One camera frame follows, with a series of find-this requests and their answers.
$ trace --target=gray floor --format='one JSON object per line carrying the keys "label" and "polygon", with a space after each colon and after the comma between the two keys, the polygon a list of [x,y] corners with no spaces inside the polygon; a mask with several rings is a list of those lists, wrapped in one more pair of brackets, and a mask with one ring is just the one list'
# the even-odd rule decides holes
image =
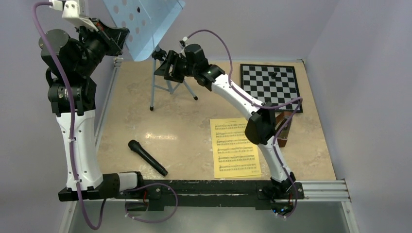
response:
{"label": "gray floor", "polygon": [[[97,223],[99,201],[88,201],[89,216]],[[140,217],[154,220],[170,213],[140,213]],[[179,207],[175,215],[166,222],[147,224],[124,217],[124,202],[109,202],[103,214],[100,233],[348,233],[340,202],[300,202],[287,221],[276,219],[271,211],[256,211],[254,208],[195,208]],[[92,233],[85,223],[79,208],[76,208],[70,228],[72,233]]]}

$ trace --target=yellow paper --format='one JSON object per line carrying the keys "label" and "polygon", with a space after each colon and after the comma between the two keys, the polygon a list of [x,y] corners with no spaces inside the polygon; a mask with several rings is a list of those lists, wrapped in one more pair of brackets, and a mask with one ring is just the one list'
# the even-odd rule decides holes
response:
{"label": "yellow paper", "polygon": [[258,148],[244,135],[244,118],[211,119],[215,178],[260,177]]}

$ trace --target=gray wall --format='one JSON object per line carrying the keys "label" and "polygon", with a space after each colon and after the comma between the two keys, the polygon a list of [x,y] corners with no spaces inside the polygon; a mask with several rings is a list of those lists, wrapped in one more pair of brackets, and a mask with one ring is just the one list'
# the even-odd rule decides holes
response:
{"label": "gray wall", "polygon": [[[236,60],[294,60],[309,55],[338,0],[185,0],[161,47],[179,49],[178,41],[198,29],[210,29],[228,44]],[[196,35],[210,60],[227,59],[211,34]]]}
{"label": "gray wall", "polygon": [[[0,228],[2,232],[57,232],[65,205],[57,192],[66,184],[63,139],[47,99],[46,65],[30,15],[37,0],[3,1],[0,8]],[[107,19],[98,0],[90,10]],[[61,28],[75,37],[61,13],[42,7],[45,31]],[[112,73],[105,58],[93,74],[100,115]]]}
{"label": "gray wall", "polygon": [[340,0],[307,63],[361,232],[412,228],[412,1]]}

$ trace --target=chessboard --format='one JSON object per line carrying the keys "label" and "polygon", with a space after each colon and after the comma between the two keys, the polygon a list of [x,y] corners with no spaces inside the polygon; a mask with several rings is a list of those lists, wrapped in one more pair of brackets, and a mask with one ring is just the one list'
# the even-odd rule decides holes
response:
{"label": "chessboard", "polygon": [[[275,105],[300,96],[294,67],[241,64],[240,86],[252,97]],[[293,111],[296,107],[297,102],[276,111]],[[297,112],[303,112],[302,105]]]}

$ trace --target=blue music stand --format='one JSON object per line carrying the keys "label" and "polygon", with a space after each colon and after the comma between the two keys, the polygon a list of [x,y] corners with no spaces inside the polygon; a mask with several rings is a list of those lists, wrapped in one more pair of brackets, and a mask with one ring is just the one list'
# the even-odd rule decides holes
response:
{"label": "blue music stand", "polygon": [[[151,57],[153,51],[159,51],[158,44],[166,31],[170,28],[180,11],[185,6],[182,0],[103,0],[117,27],[126,27],[130,34],[126,46],[135,62]],[[153,61],[153,73],[156,69],[156,60]],[[168,88],[155,85],[155,75],[152,76],[152,93],[150,110],[153,111],[155,87],[173,94],[177,87],[166,80]],[[196,95],[186,83],[183,84],[197,100]]]}

